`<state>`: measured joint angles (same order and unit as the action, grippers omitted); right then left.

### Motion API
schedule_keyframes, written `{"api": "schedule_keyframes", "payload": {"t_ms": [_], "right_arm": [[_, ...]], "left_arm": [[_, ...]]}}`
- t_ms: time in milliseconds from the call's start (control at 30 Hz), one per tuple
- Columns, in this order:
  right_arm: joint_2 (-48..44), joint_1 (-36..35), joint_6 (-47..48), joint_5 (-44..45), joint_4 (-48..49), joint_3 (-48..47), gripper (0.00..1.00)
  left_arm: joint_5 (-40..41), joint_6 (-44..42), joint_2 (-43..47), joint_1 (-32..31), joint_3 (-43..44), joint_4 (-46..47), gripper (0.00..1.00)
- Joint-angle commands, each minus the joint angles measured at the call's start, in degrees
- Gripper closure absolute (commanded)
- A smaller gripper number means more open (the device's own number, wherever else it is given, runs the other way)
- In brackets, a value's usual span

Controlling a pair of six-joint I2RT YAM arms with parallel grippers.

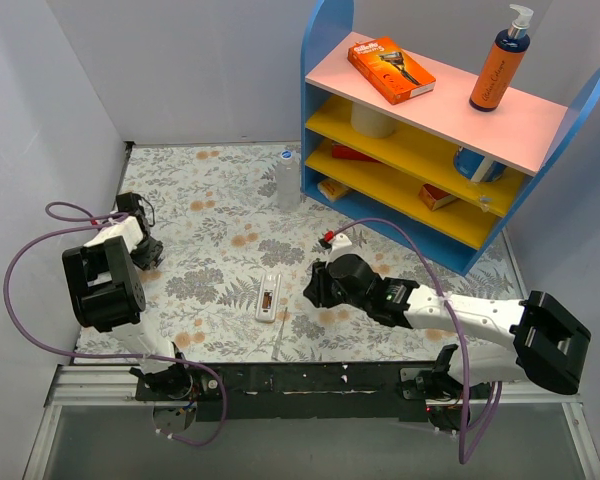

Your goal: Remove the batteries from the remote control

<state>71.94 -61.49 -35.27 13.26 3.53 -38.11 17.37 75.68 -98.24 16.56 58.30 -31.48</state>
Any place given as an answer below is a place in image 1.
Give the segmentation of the white remote control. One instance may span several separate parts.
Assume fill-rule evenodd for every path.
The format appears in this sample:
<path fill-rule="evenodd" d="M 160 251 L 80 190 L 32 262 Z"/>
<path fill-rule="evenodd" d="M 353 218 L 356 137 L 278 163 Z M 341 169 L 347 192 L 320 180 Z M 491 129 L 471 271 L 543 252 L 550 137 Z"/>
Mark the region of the white remote control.
<path fill-rule="evenodd" d="M 255 319 L 260 323 L 272 323 L 277 315 L 281 275 L 265 273 L 260 282 L 258 300 L 256 302 Z"/>

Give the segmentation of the clear handle small screwdriver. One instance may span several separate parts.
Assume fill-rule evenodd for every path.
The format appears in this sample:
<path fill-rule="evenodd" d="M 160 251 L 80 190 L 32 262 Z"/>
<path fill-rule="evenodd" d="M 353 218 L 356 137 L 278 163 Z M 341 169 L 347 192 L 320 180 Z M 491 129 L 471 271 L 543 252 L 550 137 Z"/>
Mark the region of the clear handle small screwdriver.
<path fill-rule="evenodd" d="M 279 361 L 280 350 L 281 350 L 282 341 L 283 341 L 283 337 L 284 337 L 284 328 L 285 328 L 285 323 L 286 323 L 287 317 L 288 317 L 288 308 L 285 308 L 285 310 L 282 314 L 281 325 L 280 325 L 278 334 L 276 336 L 272 354 L 271 354 L 271 360 L 274 362 Z"/>

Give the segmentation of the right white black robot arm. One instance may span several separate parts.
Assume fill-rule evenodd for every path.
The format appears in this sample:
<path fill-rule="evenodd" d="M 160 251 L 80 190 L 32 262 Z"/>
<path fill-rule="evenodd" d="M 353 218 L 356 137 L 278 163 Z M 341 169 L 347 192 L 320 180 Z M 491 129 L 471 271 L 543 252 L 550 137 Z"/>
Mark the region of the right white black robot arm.
<path fill-rule="evenodd" d="M 455 397 L 468 384 L 529 380 L 550 392 L 579 390 L 591 333 L 558 300 L 533 291 L 523 300 L 489 300 L 452 294 L 443 298 L 413 280 L 381 277 L 356 254 L 316 261 L 303 291 L 316 308 L 355 307 L 387 327 L 463 332 L 479 340 L 447 351 L 432 373 L 434 389 Z"/>

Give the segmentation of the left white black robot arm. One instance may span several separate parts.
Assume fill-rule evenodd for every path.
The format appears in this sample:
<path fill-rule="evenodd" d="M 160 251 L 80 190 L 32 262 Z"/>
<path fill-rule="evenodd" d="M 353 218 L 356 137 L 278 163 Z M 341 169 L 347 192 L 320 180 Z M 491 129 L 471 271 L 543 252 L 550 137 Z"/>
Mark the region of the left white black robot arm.
<path fill-rule="evenodd" d="M 151 236 L 154 221 L 146 217 L 148 202 L 133 192 L 119 194 L 123 220 L 111 220 L 92 240 L 62 254 L 74 314 L 81 326 L 109 333 L 132 354 L 139 366 L 131 374 L 148 388 L 180 400 L 191 393 L 193 377 L 174 363 L 182 354 L 173 342 L 141 319 L 146 308 L 138 272 L 157 268 L 163 244 Z"/>

